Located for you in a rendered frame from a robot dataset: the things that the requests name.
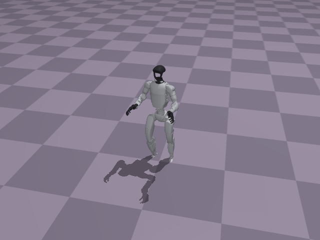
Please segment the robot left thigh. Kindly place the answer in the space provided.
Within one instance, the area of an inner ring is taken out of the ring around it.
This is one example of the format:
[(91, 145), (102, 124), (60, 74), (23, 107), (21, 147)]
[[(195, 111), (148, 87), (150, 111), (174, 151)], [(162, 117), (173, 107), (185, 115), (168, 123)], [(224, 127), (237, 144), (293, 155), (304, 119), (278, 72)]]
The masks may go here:
[(173, 143), (173, 133), (174, 133), (174, 128), (173, 128), (173, 125), (175, 124), (175, 119), (174, 119), (174, 122), (172, 123), (172, 122), (170, 122), (171, 120), (169, 120), (169, 119), (171, 119), (171, 117), (170, 118), (168, 118), (168, 116), (166, 116), (165, 117), (165, 124), (164, 124), (164, 129), (165, 129), (165, 134), (166, 134), (166, 142), (167, 143)]

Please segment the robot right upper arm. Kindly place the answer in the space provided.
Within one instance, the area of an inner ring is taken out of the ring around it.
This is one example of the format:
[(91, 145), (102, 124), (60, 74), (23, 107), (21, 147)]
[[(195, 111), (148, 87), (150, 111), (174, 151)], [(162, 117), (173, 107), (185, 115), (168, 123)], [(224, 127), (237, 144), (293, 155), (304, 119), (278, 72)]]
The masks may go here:
[(150, 90), (150, 83), (151, 83), (152, 81), (148, 81), (148, 82), (146, 82), (145, 84), (144, 84), (144, 88), (143, 88), (143, 91), (142, 91), (142, 94), (141, 94), (141, 98), (143, 99), (143, 101), (147, 98), (147, 93), (149, 92), (149, 90)]

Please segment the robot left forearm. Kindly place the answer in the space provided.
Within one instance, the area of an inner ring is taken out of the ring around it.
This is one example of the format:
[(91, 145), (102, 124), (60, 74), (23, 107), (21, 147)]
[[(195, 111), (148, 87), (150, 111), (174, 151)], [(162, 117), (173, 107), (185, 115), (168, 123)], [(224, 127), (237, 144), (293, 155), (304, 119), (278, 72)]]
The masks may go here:
[[(176, 111), (178, 110), (178, 108), (179, 108), (179, 104), (176, 103), (176, 104), (173, 105), (168, 111), (171, 111), (171, 112), (174, 114), (174, 112), (176, 112)], [(168, 113), (166, 113), (166, 114), (167, 114), (167, 116), (168, 116)]]

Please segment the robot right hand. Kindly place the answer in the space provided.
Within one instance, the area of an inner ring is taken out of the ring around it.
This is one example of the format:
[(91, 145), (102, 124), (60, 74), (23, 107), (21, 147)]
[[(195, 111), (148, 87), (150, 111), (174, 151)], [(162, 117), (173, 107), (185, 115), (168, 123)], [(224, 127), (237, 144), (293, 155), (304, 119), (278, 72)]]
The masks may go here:
[[(132, 109), (135, 110), (137, 106), (138, 106), (137, 103), (136, 103), (136, 104), (133, 104), (133, 105), (126, 111), (126, 115), (128, 116), (128, 115), (129, 115), (129, 112), (130, 112)], [(131, 113), (131, 112), (130, 112), (130, 113)]]

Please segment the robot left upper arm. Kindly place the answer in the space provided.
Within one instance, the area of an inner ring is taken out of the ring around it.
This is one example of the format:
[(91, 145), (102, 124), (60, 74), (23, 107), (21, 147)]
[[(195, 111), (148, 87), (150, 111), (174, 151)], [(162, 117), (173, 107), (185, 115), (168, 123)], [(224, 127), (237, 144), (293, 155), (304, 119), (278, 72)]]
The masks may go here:
[(178, 101), (177, 101), (176, 92), (175, 92), (175, 87), (174, 87), (173, 85), (167, 84), (167, 85), (166, 85), (166, 91), (169, 93), (170, 98), (171, 98), (171, 100), (172, 100), (171, 107), (172, 107), (172, 106), (175, 106), (176, 103), (178, 102)]

